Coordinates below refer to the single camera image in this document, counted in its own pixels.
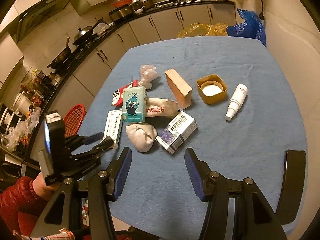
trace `frying pan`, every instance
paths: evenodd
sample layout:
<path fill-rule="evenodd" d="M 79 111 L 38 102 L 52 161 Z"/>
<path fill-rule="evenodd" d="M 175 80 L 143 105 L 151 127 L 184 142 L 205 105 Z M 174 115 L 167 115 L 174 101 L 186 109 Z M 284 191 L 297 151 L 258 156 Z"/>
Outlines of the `frying pan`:
<path fill-rule="evenodd" d="M 84 43 L 87 39 L 89 39 L 92 34 L 93 34 L 93 29 L 99 24 L 101 23 L 101 20 L 99 20 L 98 22 L 96 22 L 96 24 L 94 26 L 87 26 L 83 29 L 79 28 L 78 29 L 78 33 L 75 36 L 75 38 L 73 39 L 73 43 L 72 45 L 74 46 L 79 46 L 80 44 Z"/>
<path fill-rule="evenodd" d="M 64 50 L 51 62 L 47 67 L 52 69 L 57 69 L 60 67 L 60 64 L 63 63 L 71 54 L 71 49 L 69 48 L 70 37 L 67 38 L 67 44 Z"/>

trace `red jacket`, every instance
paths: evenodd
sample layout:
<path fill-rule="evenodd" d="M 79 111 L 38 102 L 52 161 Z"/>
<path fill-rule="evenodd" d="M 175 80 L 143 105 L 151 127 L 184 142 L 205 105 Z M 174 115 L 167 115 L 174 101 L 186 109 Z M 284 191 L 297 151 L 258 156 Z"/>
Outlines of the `red jacket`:
<path fill-rule="evenodd" d="M 11 232 L 16 230 L 25 236 L 32 233 L 41 212 L 48 203 L 35 193 L 32 182 L 31 178 L 22 177 L 14 186 L 8 187 L 0 194 L 0 216 L 3 222 Z M 2 233 L 5 234 L 4 231 L 2 221 L 0 221 L 1 236 L 3 236 Z M 118 240 L 125 239 L 126 236 L 121 235 L 117 238 Z"/>

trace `table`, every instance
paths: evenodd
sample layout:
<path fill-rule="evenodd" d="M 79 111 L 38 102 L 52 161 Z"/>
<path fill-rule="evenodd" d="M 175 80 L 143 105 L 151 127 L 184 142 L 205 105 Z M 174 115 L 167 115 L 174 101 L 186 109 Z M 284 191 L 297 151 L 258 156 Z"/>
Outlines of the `table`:
<path fill-rule="evenodd" d="M 175 100 L 164 75 L 168 69 L 174 68 L 187 81 L 193 92 L 192 105 L 185 112 L 195 118 L 198 129 L 173 155 L 157 142 L 142 154 L 129 141 L 124 123 L 118 150 L 104 154 L 103 164 L 97 168 L 106 168 L 124 147 L 132 149 L 132 165 L 123 193 L 117 202 L 110 203 L 112 215 L 166 239 L 198 239 L 207 203 L 202 203 L 193 190 L 184 163 L 187 147 L 192 147 L 199 160 L 206 161 L 226 178 L 253 178 L 275 211 L 284 152 L 306 151 L 307 140 L 292 90 L 262 43 L 237 37 L 191 37 L 130 49 L 107 78 L 79 134 L 104 131 L 108 111 L 115 109 L 111 106 L 112 92 L 140 79 L 141 64 L 154 64 L 161 75 L 152 82 L 148 97 Z M 238 84 L 248 87 L 242 108 L 230 122 L 224 118 L 228 100 L 209 106 L 197 92 L 196 80 L 209 74 L 217 74 L 226 82 L 228 98 Z M 170 119 L 153 117 L 146 122 L 159 133 Z M 286 232 L 296 226 L 302 204 L 296 220 L 284 226 Z M 230 201 L 226 239 L 232 236 L 233 213 Z"/>

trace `yellow plastic bag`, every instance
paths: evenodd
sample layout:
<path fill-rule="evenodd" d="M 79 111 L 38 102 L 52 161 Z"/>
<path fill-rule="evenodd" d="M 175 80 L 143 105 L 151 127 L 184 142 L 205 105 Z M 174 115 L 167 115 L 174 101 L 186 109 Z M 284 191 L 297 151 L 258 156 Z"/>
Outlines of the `yellow plastic bag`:
<path fill-rule="evenodd" d="M 194 23 L 189 25 L 183 31 L 178 33 L 178 38 L 196 37 L 196 36 L 228 36 L 228 25 L 217 23 L 211 25 L 207 23 Z"/>

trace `red bowl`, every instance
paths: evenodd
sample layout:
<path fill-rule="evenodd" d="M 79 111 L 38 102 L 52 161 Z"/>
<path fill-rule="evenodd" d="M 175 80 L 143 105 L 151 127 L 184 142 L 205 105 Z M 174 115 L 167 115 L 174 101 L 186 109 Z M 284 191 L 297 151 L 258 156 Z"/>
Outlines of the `red bowl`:
<path fill-rule="evenodd" d="M 132 0 L 120 0 L 116 3 L 114 3 L 113 5 L 114 5 L 114 7 L 119 8 L 125 4 L 130 4 L 131 2 L 132 2 Z"/>

